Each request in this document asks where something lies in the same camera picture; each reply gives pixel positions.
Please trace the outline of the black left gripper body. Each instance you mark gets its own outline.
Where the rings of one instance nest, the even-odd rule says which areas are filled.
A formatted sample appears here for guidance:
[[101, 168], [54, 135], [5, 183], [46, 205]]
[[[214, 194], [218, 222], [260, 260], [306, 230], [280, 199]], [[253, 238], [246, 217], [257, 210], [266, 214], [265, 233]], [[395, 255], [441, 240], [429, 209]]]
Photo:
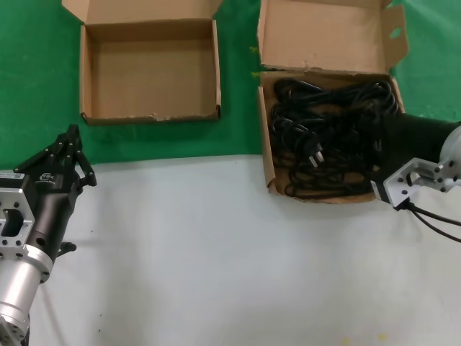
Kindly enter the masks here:
[[76, 199], [81, 193], [75, 166], [39, 165], [23, 169], [35, 188], [32, 208], [35, 222], [27, 244], [37, 247], [54, 261], [63, 241]]

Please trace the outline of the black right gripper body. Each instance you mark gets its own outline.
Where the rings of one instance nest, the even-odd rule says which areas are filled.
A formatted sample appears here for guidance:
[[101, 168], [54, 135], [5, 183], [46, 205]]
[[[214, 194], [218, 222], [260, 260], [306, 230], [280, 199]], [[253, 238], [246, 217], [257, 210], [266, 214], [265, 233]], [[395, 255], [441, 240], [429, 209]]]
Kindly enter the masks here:
[[438, 163], [455, 123], [405, 113], [387, 115], [381, 125], [382, 154], [373, 181], [384, 181], [412, 159]]

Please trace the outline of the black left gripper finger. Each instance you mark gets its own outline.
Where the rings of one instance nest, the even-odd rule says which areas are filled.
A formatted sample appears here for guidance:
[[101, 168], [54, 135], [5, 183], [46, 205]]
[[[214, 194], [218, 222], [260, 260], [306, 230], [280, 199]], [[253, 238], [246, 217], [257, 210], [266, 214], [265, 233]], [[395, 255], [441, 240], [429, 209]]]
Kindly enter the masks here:
[[94, 170], [89, 163], [89, 160], [83, 152], [83, 144], [80, 138], [75, 138], [68, 144], [66, 163], [75, 167], [77, 164], [80, 166], [84, 176], [79, 179], [79, 186], [91, 186], [97, 185], [97, 178]]
[[24, 173], [38, 167], [70, 167], [77, 164], [78, 126], [69, 125], [68, 130], [42, 151], [17, 165], [13, 171]]

